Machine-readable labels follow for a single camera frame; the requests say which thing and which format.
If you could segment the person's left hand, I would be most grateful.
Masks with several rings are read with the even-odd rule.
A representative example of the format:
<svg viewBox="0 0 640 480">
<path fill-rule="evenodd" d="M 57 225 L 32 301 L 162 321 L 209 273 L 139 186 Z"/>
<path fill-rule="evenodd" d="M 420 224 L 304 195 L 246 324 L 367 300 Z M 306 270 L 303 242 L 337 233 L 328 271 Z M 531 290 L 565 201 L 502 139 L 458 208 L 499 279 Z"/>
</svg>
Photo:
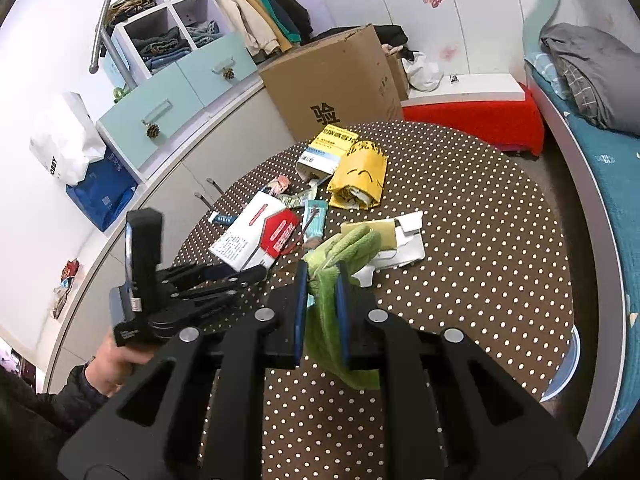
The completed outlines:
<svg viewBox="0 0 640 480">
<path fill-rule="evenodd" d="M 148 344 L 126 344 L 119 347 L 112 332 L 108 332 L 93 360 L 85 370 L 89 385 L 102 396 L 110 398 L 125 385 L 136 366 L 142 366 L 154 356 L 157 348 Z"/>
</svg>

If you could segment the dark sleeve forearm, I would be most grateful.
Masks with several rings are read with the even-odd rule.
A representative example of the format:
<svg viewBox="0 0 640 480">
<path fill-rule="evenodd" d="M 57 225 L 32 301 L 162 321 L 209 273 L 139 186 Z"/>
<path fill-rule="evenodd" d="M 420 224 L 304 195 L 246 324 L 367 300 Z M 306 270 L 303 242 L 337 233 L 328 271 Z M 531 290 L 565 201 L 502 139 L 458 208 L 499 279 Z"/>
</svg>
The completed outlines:
<svg viewBox="0 0 640 480">
<path fill-rule="evenodd" d="M 59 479 L 58 453 L 65 442 L 107 402 L 75 366 L 57 394 L 36 393 L 1 372 L 1 477 Z"/>
</svg>

